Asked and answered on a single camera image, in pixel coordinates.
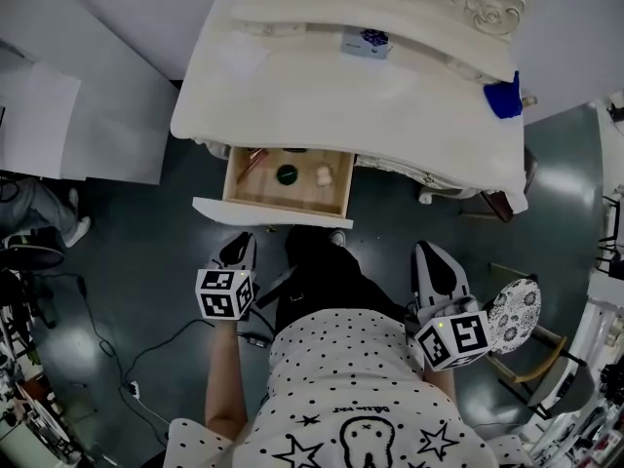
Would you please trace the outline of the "blue cloth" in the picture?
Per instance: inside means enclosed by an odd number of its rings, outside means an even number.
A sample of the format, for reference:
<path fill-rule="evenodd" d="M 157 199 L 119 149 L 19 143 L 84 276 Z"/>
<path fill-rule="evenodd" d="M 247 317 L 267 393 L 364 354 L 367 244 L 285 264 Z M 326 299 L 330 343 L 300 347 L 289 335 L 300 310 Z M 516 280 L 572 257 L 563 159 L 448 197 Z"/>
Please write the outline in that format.
<path fill-rule="evenodd" d="M 493 113 L 499 119 L 511 119 L 523 113 L 520 75 L 516 71 L 511 82 L 483 86 L 484 95 Z"/>

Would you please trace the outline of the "copper makeup brush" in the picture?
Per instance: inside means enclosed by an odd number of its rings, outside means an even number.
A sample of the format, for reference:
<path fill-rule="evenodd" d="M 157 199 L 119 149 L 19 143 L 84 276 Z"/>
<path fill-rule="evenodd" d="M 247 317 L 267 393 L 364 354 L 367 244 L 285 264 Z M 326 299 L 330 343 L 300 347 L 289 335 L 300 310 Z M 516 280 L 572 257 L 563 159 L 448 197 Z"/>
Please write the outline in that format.
<path fill-rule="evenodd" d="M 237 177 L 237 182 L 242 182 L 249 173 L 266 157 L 269 152 L 265 148 L 249 149 L 248 150 L 248 162 L 246 167 L 241 170 Z"/>

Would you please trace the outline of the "person's left forearm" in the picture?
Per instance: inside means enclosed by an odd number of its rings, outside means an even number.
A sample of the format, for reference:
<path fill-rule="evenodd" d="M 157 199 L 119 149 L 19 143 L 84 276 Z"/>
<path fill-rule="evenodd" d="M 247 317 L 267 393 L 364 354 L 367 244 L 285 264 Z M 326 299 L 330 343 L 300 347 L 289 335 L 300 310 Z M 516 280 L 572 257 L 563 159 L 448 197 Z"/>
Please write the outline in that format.
<path fill-rule="evenodd" d="M 210 352 L 205 426 L 231 441 L 248 423 L 236 321 L 217 321 Z"/>

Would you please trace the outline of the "grey chair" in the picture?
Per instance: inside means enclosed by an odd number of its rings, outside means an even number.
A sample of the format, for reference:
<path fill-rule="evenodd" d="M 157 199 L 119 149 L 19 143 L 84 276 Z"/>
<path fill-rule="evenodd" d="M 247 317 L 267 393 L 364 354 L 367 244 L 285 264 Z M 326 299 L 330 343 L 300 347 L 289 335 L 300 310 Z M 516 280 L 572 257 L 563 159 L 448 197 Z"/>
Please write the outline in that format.
<path fill-rule="evenodd" d="M 561 378 L 568 377 L 568 361 L 567 357 L 559 357 L 545 373 L 537 388 L 529 393 L 526 406 L 542 419 L 554 419 L 562 414 L 581 410 L 594 395 L 595 381 L 583 360 L 572 360 L 577 368 L 568 384 L 560 381 Z"/>

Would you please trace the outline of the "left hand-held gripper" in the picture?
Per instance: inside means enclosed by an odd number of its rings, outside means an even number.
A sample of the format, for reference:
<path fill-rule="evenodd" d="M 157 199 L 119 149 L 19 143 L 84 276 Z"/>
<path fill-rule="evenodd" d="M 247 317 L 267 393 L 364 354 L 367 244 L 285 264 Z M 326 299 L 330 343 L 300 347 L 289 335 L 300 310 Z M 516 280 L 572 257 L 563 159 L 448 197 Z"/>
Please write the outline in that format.
<path fill-rule="evenodd" d="M 197 271 L 195 294 L 206 320 L 238 321 L 255 299 L 256 238 L 240 232 L 225 238 Z"/>

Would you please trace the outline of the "wooden chair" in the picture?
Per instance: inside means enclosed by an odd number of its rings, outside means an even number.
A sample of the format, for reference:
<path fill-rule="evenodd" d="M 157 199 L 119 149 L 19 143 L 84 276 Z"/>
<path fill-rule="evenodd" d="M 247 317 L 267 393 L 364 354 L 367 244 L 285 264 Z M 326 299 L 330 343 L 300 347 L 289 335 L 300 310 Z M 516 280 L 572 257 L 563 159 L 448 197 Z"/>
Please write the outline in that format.
<path fill-rule="evenodd" d="M 497 272 L 506 274 L 512 279 L 512 282 L 521 278 L 532 278 L 538 284 L 538 278 L 536 275 L 525 274 L 500 264 L 492 263 L 489 266 L 489 270 L 492 273 Z M 559 357 L 569 358 L 567 364 L 573 363 L 573 359 L 579 359 L 566 350 L 566 338 L 564 336 L 560 336 L 552 331 L 549 331 L 541 327 L 538 323 L 526 342 L 529 339 L 539 342 L 544 347 L 548 348 L 550 353 L 535 368 L 523 374 L 518 374 L 511 370 L 500 360 L 500 357 L 506 354 L 499 355 L 492 354 L 491 352 L 487 354 L 487 360 L 494 366 L 499 374 L 499 384 L 501 384 L 503 388 L 510 392 L 521 404 L 526 407 L 529 393 L 533 392 L 537 388 L 545 373 L 555 364 Z"/>

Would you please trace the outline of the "person's black trousers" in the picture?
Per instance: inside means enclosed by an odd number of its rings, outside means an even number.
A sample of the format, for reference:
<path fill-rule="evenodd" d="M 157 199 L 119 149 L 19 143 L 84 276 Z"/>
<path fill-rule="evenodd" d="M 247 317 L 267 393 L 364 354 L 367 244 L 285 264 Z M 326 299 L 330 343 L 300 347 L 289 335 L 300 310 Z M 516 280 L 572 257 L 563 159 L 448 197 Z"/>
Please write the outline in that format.
<path fill-rule="evenodd" d="M 295 226 L 286 240 L 292 275 L 276 311 L 274 355 L 329 348 L 371 355 L 374 351 L 411 352 L 406 343 L 406 309 L 395 303 L 345 247 L 329 241 L 323 228 Z"/>

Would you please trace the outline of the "white box with blue print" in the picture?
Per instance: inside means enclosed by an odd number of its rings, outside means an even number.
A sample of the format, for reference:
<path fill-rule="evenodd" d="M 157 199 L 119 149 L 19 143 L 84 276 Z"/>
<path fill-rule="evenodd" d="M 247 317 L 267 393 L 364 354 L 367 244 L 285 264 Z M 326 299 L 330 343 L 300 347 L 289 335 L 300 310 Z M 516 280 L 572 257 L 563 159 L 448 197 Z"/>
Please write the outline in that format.
<path fill-rule="evenodd" d="M 385 60 L 389 49 L 389 36 L 383 31 L 355 26 L 345 26 L 343 29 L 340 50 L 344 54 Z"/>

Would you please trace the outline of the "cream dressing table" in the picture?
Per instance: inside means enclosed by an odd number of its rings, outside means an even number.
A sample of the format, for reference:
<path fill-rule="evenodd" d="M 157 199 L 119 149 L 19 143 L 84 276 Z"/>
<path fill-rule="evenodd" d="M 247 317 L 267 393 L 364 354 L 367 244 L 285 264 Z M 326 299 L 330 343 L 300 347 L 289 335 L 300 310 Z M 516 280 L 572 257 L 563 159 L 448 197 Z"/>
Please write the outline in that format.
<path fill-rule="evenodd" d="M 499 119 L 483 86 L 518 70 L 498 40 L 422 12 L 362 24 L 305 22 L 295 38 L 237 31 L 237 0 L 213 3 L 171 131 L 237 147 L 328 149 L 392 159 L 486 192 L 524 195 L 523 113 Z M 389 36 L 385 60 L 340 50 L 345 26 Z"/>

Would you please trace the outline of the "white low cabinet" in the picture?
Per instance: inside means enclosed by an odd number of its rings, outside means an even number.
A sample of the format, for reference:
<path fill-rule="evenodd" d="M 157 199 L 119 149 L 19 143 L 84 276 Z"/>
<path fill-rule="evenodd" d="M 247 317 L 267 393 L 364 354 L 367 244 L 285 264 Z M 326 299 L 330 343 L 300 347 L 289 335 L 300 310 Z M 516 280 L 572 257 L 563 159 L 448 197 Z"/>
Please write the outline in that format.
<path fill-rule="evenodd" d="M 0 50 L 0 170 L 60 178 L 81 81 Z"/>

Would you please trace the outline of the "brown stool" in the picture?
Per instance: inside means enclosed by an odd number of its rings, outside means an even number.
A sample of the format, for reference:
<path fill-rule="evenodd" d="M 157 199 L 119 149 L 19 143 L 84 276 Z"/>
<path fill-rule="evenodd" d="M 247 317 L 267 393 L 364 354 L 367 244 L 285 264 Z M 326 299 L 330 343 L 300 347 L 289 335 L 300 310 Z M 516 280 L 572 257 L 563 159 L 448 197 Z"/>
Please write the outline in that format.
<path fill-rule="evenodd" d="M 530 149 L 526 146 L 524 149 L 524 168 L 526 175 L 526 183 L 524 187 L 524 195 L 527 195 L 537 171 L 538 162 Z M 486 211 L 469 212 L 461 209 L 460 216 L 470 218 L 498 219 L 504 223 L 509 223 L 515 216 L 511 204 L 503 192 L 494 192 L 487 194 L 482 192 L 480 197 L 487 206 Z"/>

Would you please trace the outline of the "wooden drawer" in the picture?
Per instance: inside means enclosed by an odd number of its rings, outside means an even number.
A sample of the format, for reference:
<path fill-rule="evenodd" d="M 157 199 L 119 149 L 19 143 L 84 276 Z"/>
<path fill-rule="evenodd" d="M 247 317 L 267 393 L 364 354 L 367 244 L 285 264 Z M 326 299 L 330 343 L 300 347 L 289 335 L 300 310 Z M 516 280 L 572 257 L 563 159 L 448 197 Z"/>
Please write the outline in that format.
<path fill-rule="evenodd" d="M 192 206 L 197 212 L 232 226 L 353 227 L 347 209 L 354 154 L 319 149 L 307 149 L 305 153 L 267 149 L 269 155 L 238 183 L 237 177 L 248 162 L 248 150 L 243 147 L 230 150 L 221 198 L 195 197 Z M 298 169 L 297 181 L 289 186 L 281 185 L 276 178 L 277 169 L 287 164 Z M 321 165 L 331 168 L 329 186 L 317 185 L 316 169 Z"/>

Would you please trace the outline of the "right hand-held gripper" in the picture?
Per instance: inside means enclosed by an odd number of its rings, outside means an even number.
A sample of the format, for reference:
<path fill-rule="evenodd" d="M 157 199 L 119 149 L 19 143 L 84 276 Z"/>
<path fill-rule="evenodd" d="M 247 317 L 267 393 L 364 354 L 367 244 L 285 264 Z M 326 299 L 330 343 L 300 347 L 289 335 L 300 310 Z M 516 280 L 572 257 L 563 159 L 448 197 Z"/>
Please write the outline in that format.
<path fill-rule="evenodd" d="M 431 371 L 467 366 L 491 349 L 487 312 L 468 295 L 463 267 L 444 249 L 416 243 L 412 287 L 425 307 L 405 317 L 406 341 L 422 353 Z"/>

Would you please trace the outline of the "floral seat cushion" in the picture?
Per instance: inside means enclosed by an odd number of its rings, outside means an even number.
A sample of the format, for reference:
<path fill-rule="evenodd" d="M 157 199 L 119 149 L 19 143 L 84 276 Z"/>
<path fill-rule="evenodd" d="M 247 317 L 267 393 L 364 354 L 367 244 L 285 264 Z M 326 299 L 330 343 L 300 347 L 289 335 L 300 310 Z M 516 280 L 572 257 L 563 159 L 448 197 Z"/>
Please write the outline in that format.
<path fill-rule="evenodd" d="M 532 278 L 521 278 L 501 290 L 486 306 L 492 354 L 513 352 L 530 337 L 541 311 L 541 291 Z"/>

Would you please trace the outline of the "person's right forearm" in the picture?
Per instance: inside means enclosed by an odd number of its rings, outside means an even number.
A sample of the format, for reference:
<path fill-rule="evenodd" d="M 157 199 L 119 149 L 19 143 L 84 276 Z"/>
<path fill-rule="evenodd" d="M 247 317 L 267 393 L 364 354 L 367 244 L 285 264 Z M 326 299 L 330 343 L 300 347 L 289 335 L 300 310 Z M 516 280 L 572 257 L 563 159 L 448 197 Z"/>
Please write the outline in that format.
<path fill-rule="evenodd" d="M 428 365 L 423 374 L 424 389 L 435 410 L 459 414 L 453 370 L 433 371 Z"/>

